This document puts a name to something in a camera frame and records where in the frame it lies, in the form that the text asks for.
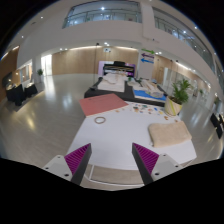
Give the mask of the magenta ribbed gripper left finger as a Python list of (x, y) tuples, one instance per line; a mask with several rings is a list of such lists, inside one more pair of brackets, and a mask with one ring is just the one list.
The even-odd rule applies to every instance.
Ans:
[(65, 156), (65, 161), (72, 173), (72, 183), (76, 185), (81, 183), (91, 154), (91, 144), (86, 144)]

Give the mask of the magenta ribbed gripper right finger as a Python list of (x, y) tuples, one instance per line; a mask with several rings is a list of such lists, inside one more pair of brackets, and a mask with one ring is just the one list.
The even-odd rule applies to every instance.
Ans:
[(139, 169), (141, 178), (145, 185), (153, 182), (151, 177), (153, 168), (157, 163), (159, 155), (137, 143), (132, 144), (132, 154)]

